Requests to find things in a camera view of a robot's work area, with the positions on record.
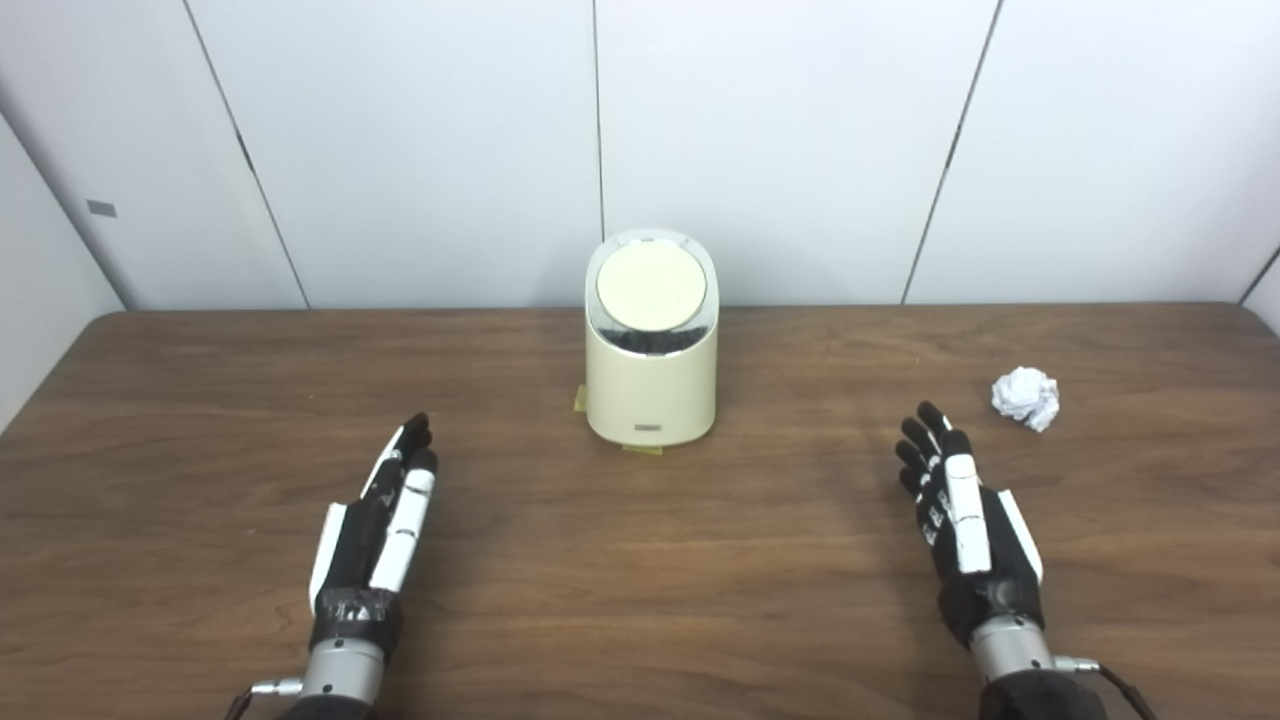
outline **round lid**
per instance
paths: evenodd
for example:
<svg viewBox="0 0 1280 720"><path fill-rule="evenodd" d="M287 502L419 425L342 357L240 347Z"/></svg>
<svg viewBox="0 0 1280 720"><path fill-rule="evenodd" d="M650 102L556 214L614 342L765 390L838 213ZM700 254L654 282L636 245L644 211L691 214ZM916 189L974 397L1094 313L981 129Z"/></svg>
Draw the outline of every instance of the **round lid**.
<svg viewBox="0 0 1280 720"><path fill-rule="evenodd" d="M660 332L677 328L703 305L707 275L698 259L669 242L625 245L604 260L595 281L604 310L623 325Z"/></svg>

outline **wooden table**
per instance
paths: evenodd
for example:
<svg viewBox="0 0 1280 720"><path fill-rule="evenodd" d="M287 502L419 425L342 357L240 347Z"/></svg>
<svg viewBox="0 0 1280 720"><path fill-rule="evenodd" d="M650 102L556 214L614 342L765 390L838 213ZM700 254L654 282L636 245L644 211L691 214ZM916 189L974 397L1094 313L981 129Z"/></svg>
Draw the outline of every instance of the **wooden table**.
<svg viewBox="0 0 1280 720"><path fill-rule="evenodd" d="M324 507L425 409L442 479L385 716L973 717L896 483L922 398L1016 489L1056 652L1162 720L1276 715L1280 342L1254 316L753 309L721 342L719 420L658 457L571 411L572 310L99 320L0 437L0 715L216 719L300 673ZM1019 364L1060 380L1043 436L988 405Z"/></svg>

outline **black cable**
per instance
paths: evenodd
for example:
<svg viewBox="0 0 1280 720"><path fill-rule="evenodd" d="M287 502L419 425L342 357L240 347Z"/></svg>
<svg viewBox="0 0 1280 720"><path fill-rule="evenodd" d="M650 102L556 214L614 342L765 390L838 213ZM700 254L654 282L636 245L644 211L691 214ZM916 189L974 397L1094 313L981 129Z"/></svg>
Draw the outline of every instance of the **black cable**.
<svg viewBox="0 0 1280 720"><path fill-rule="evenodd" d="M1120 691L1120 694L1129 701L1129 705L1133 706L1133 711L1138 714L1138 717L1142 717L1142 720L1158 720L1156 714L1151 711L1151 706L1147 705L1147 701L1142 698L1142 693L1138 692L1138 688L1121 680L1120 675L1112 673L1106 665L1098 665L1098 674L1106 678L1108 683Z"/></svg>
<svg viewBox="0 0 1280 720"><path fill-rule="evenodd" d="M248 703L252 700L253 700L252 689L244 691L241 694L236 696L236 700L232 701L232 706L227 708L227 715L223 716L223 720L239 720L239 716L244 715L244 711L248 710Z"/></svg>

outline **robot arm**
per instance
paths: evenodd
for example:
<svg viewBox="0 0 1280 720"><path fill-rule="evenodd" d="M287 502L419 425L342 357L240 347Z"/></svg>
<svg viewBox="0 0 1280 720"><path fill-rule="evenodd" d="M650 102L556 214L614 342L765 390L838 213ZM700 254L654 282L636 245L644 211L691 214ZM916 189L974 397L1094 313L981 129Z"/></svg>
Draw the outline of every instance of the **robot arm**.
<svg viewBox="0 0 1280 720"><path fill-rule="evenodd" d="M1101 700L1069 678L1102 673L1144 720L1142 696L1093 660L1053 655L1044 641L1036 541L1010 491L978 477L968 436L922 402L902 420L895 451L899 482L915 500L915 516L942 582L938 610L951 634L973 653L986 688L982 720L1106 720Z"/></svg>
<svg viewBox="0 0 1280 720"><path fill-rule="evenodd" d="M330 505L311 570L311 656L302 678L253 684L227 711L237 720L255 696L294 696L282 720L372 720L383 669L399 642L404 583L438 459L426 415L404 423L360 498Z"/></svg>

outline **white wall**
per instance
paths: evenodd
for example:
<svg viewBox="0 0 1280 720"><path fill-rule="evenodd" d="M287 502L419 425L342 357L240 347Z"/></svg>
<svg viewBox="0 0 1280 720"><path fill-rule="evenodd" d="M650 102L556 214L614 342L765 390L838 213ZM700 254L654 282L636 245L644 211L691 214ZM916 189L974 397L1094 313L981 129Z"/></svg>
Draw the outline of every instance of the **white wall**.
<svg viewBox="0 0 1280 720"><path fill-rule="evenodd" d="M132 306L302 306L182 3L0 3L0 111Z"/></svg>
<svg viewBox="0 0 1280 720"><path fill-rule="evenodd" d="M192 0L312 306L581 302L591 0Z"/></svg>
<svg viewBox="0 0 1280 720"><path fill-rule="evenodd" d="M1280 3L1005 3L910 302L1238 301L1280 243Z"/></svg>
<svg viewBox="0 0 1280 720"><path fill-rule="evenodd" d="M0 118L0 432L90 320L120 301Z"/></svg>
<svg viewBox="0 0 1280 720"><path fill-rule="evenodd" d="M191 6L280 234L182 3L0 3L0 110L142 309L573 305L637 225L727 304L896 302L995 0ZM1270 0L1006 3L908 301L1238 300L1275 37Z"/></svg>
<svg viewBox="0 0 1280 720"><path fill-rule="evenodd" d="M604 228L672 227L726 304L899 302L993 0L602 0Z"/></svg>

